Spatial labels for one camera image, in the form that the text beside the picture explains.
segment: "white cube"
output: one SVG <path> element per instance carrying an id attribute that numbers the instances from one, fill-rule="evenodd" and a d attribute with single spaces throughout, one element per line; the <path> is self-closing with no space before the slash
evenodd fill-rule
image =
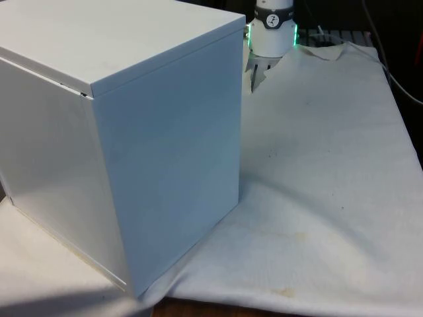
<path id="1" fill-rule="evenodd" d="M 0 179 L 134 296 L 238 202 L 242 15 L 0 2 Z"/>

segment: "white cylindrical robot part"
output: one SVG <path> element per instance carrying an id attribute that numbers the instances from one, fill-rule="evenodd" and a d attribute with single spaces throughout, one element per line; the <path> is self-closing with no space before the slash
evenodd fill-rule
<path id="1" fill-rule="evenodd" d="M 285 9 L 293 6 L 293 0 L 257 0 L 256 4 L 263 9 Z"/>
<path id="2" fill-rule="evenodd" d="M 258 0 L 257 6 L 263 9 L 278 10 L 292 7 L 293 0 Z M 287 20 L 274 30 L 264 27 L 261 20 L 254 18 L 250 25 L 250 48 L 255 55 L 282 57 L 293 46 L 295 23 Z"/>

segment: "wooden table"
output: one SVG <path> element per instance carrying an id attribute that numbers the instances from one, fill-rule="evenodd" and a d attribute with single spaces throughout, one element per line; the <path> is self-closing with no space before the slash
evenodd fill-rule
<path id="1" fill-rule="evenodd" d="M 153 317 L 295 317 L 235 306 L 194 302 L 190 300 L 164 299 L 156 305 Z"/>

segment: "logo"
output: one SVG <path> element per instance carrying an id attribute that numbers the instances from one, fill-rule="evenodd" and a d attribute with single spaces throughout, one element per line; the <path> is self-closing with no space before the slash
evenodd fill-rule
<path id="1" fill-rule="evenodd" d="M 266 23 L 269 27 L 274 28 L 279 24 L 279 17 L 277 15 L 268 15 Z"/>

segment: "white fabric sheet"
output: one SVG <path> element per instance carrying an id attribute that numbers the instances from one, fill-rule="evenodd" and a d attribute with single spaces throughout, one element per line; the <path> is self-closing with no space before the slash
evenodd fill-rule
<path id="1" fill-rule="evenodd" d="M 292 50 L 245 95 L 240 204 L 144 305 L 423 316 L 423 173 L 383 70 L 319 57 Z"/>

